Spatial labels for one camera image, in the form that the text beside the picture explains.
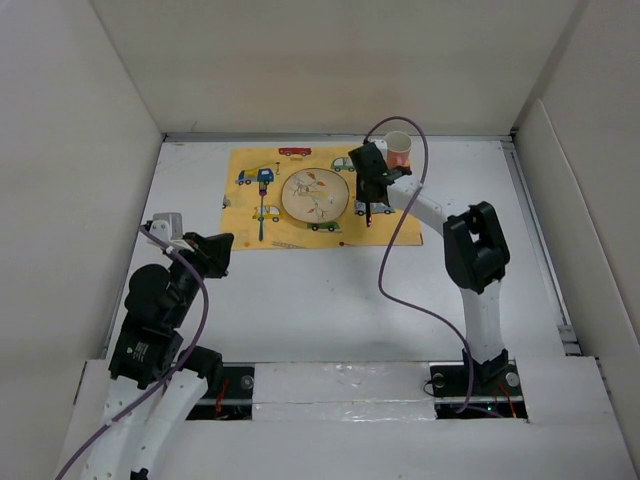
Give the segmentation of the iridescent metal knife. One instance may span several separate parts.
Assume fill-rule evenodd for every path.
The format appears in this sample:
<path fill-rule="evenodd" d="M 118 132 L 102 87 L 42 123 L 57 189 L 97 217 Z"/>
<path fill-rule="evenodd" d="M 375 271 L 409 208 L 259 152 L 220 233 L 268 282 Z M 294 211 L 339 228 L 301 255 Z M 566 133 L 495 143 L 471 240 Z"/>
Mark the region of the iridescent metal knife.
<path fill-rule="evenodd" d="M 366 217 L 366 226 L 370 228 L 372 226 L 372 209 L 371 203 L 367 202 L 365 204 L 365 217 Z"/>

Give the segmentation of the pink cup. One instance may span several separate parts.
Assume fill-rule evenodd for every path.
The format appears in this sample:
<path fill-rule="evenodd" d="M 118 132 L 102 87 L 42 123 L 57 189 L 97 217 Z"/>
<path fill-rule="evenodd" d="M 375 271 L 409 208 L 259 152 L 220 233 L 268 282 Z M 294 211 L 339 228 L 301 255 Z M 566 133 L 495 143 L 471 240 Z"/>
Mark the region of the pink cup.
<path fill-rule="evenodd" d="M 409 155 L 412 148 L 412 140 L 408 134 L 402 131 L 387 133 L 383 140 L 386 142 L 386 162 L 390 169 L 396 167 L 408 167 Z"/>

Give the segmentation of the beige bird pattern plate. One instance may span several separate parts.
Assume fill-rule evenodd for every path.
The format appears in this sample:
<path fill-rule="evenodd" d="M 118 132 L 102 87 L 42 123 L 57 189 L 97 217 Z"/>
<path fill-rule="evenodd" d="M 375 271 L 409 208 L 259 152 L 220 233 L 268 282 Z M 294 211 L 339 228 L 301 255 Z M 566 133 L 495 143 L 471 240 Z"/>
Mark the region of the beige bird pattern plate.
<path fill-rule="evenodd" d="M 285 212 L 305 223 L 337 220 L 350 199 L 347 181 L 332 170 L 319 168 L 305 168 L 292 173 L 281 192 Z"/>

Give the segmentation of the yellow vehicle print cloth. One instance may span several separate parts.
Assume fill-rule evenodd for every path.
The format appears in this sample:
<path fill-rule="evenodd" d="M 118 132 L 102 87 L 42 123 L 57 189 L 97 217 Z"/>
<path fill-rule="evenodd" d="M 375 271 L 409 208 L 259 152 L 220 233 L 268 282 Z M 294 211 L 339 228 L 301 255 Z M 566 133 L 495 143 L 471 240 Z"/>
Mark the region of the yellow vehicle print cloth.
<path fill-rule="evenodd" d="M 374 203 L 367 228 L 365 206 L 356 200 L 356 173 L 348 157 L 350 146 L 311 146 L 287 143 L 275 147 L 234 149 L 224 192 L 221 229 L 236 236 L 236 250 L 328 249 L 385 246 L 402 212 Z M 290 217 L 281 203 L 282 186 L 305 168 L 332 170 L 348 183 L 351 199 L 344 213 L 324 223 L 305 223 Z M 268 183 L 264 200 L 264 240 L 259 241 L 257 218 L 260 182 Z"/>

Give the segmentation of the iridescent metal fork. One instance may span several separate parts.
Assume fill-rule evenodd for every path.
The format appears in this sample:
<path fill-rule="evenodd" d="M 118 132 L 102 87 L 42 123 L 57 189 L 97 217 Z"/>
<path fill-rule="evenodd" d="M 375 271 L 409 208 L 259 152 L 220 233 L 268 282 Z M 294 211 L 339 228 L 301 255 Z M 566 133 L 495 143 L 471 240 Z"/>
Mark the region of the iridescent metal fork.
<path fill-rule="evenodd" d="M 259 196 L 260 196 L 260 205 L 258 210 L 258 221 L 259 221 L 259 241 L 262 242 L 264 240 L 264 200 L 267 195 L 268 183 L 260 182 L 258 184 L 259 187 Z"/>

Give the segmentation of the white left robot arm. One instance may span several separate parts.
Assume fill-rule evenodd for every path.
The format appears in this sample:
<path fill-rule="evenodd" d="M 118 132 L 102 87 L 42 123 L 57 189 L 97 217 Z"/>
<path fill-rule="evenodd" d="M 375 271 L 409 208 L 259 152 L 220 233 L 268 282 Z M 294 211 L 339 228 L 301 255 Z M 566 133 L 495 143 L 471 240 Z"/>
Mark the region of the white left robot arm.
<path fill-rule="evenodd" d="M 129 280 L 125 319 L 108 367 L 103 424 L 87 441 L 83 479 L 149 479 L 172 437 L 203 396 L 224 384 L 220 353 L 179 333 L 207 279 L 227 275 L 234 237 L 144 235 L 172 261 L 148 264 Z"/>

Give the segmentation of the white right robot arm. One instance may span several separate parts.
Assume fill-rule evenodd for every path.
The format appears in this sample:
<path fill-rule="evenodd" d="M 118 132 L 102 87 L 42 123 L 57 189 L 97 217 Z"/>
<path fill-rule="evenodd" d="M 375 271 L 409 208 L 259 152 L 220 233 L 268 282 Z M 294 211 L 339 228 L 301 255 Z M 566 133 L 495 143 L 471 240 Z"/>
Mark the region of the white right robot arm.
<path fill-rule="evenodd" d="M 400 209 L 439 234 L 446 272 L 460 289 L 465 319 L 462 381 L 473 393 L 494 387 L 508 353 L 501 334 L 500 290 L 510 252 L 494 207 L 467 208 L 435 198 L 408 167 L 390 168 L 376 142 L 349 152 L 356 172 L 356 200 L 371 217 L 374 203 Z"/>

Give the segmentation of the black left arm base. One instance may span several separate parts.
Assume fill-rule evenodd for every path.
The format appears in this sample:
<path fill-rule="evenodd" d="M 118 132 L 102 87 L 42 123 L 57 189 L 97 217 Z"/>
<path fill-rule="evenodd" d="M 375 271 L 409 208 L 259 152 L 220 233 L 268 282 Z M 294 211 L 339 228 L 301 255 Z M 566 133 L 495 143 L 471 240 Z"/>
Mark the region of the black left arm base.
<path fill-rule="evenodd" d="M 193 421 L 248 421 L 252 419 L 255 386 L 254 364 L 230 364 L 223 368 L 218 390 L 208 391 L 189 413 Z"/>

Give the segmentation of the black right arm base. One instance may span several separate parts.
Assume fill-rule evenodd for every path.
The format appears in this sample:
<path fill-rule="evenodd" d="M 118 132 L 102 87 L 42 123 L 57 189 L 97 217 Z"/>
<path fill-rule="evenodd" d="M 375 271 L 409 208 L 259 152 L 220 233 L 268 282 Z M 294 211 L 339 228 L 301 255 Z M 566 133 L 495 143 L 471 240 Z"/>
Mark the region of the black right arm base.
<path fill-rule="evenodd" d="M 482 379 L 474 371 L 471 396 L 467 397 L 469 369 L 460 361 L 430 362 L 423 392 L 433 399 L 437 420 L 528 419 L 516 362 L 509 360 L 497 372 Z"/>

